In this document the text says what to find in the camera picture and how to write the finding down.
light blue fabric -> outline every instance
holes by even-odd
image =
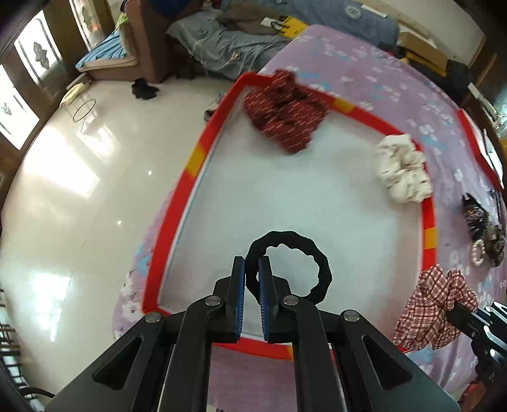
[[[76,64],[76,68],[80,69],[85,63],[96,60],[121,59],[125,57],[126,54],[120,43],[120,34],[118,30],[114,30],[102,43],[79,60]]]
[[[223,0],[225,11],[232,0]],[[361,9],[361,3],[351,0],[244,0],[271,7],[282,15],[294,16],[308,25],[322,24],[364,40],[373,46],[380,43],[395,45],[398,25],[391,17],[385,19]]]
[[[218,13],[218,10],[206,10],[177,20],[167,33],[206,70],[231,80],[244,72],[258,72],[290,41],[278,35],[228,31],[216,20]]]

tiled floor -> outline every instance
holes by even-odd
[[[96,82],[85,130],[58,110],[2,211],[0,285],[30,383],[58,392],[112,342],[120,287],[141,239],[231,82],[168,80],[152,100]]]

red fabric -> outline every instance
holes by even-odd
[[[246,95],[245,110],[258,130],[294,154],[311,142],[329,104],[319,93],[298,85],[292,72],[276,70],[272,79],[264,90]]]
[[[396,325],[393,343],[415,351],[429,343],[433,349],[451,343],[461,333],[445,317],[455,301],[470,311],[479,305],[477,294],[466,285],[460,270],[444,274],[442,267],[435,265],[422,272]]]

black hair tie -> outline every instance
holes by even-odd
[[[254,296],[257,303],[260,304],[259,281],[257,280],[259,259],[266,254],[268,247],[276,248],[280,244],[284,244],[290,249],[299,249],[305,255],[313,257],[313,260],[315,260],[315,263],[318,265],[318,283],[310,290],[307,296],[304,296],[304,298],[313,304],[321,303],[333,279],[331,270],[329,269],[328,258],[318,249],[312,239],[303,237],[293,231],[269,232],[251,244],[245,259],[247,289]]]

silver screw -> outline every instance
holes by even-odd
[[[296,306],[299,302],[299,298],[294,295],[287,295],[283,297],[283,303],[287,306]]]
[[[160,319],[162,319],[162,315],[158,312],[150,312],[144,317],[148,323],[157,323]]]
[[[343,318],[347,322],[357,322],[360,319],[360,317],[361,316],[359,315],[359,313],[353,310],[348,310],[343,313]]]
[[[206,298],[206,304],[208,306],[218,306],[220,303],[222,303],[220,296],[210,295]]]

